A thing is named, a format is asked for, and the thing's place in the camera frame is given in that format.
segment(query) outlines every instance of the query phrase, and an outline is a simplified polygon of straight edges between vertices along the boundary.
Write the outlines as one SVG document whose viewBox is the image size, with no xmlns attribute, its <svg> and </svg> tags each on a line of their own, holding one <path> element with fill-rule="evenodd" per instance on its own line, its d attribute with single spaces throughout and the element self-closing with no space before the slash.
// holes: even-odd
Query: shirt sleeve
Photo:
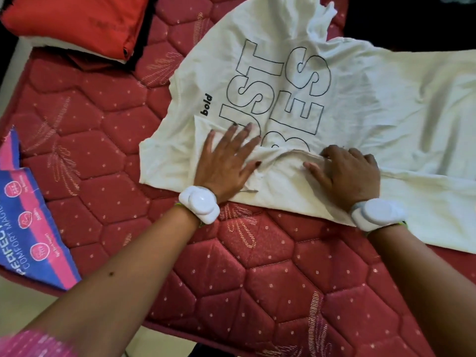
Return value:
<svg viewBox="0 0 476 357">
<path fill-rule="evenodd" d="M 35 331 L 0 337 L 0 357 L 76 357 L 71 347 Z"/>
</svg>

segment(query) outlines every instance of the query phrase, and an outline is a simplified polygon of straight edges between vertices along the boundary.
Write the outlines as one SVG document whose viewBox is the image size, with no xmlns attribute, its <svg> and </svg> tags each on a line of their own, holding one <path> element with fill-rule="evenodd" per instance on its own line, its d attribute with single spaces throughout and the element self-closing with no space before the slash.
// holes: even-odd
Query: quilted mattress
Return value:
<svg viewBox="0 0 476 357">
<path fill-rule="evenodd" d="M 17 128 L 22 164 L 82 276 L 176 202 L 176 193 L 138 183 L 139 142 L 167 113 L 174 70 L 244 1 L 159 0 L 133 73 L 33 51 L 0 123 L 3 133 Z M 347 11 L 347 0 L 333 1 L 339 12 L 330 38 L 341 35 Z M 476 280 L 476 256 L 434 249 Z M 379 256 L 355 229 L 235 203 L 190 240 L 145 325 L 240 356 L 433 356 Z"/>
</svg>

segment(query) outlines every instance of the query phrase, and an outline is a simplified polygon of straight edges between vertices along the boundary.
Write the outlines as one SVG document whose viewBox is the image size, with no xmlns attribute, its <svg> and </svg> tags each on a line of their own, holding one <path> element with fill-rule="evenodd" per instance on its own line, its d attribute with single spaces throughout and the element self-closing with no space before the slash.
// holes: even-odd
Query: forearm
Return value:
<svg viewBox="0 0 476 357">
<path fill-rule="evenodd" d="M 120 356 L 198 226 L 190 211 L 173 207 L 26 329 L 70 343 L 80 356 Z"/>
<path fill-rule="evenodd" d="M 372 232 L 381 255 L 434 353 L 476 355 L 476 286 L 403 226 Z"/>
</svg>

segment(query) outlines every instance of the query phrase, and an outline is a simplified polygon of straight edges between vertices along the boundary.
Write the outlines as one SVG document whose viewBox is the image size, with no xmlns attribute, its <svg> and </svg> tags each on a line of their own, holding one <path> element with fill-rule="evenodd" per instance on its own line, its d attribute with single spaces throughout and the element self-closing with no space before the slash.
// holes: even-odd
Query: blue and pink label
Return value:
<svg viewBox="0 0 476 357">
<path fill-rule="evenodd" d="M 0 265 L 61 289 L 81 279 L 33 174 L 20 168 L 14 129 L 0 148 Z"/>
</svg>

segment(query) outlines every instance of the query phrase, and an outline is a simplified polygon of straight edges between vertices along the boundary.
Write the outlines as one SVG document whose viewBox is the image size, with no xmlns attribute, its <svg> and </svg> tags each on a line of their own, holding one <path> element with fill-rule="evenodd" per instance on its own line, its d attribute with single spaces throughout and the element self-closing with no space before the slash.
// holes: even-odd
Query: orange-red cloth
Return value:
<svg viewBox="0 0 476 357">
<path fill-rule="evenodd" d="M 112 59 L 132 55 L 148 0 L 14 0 L 1 21 L 17 36 L 47 36 Z"/>
</svg>

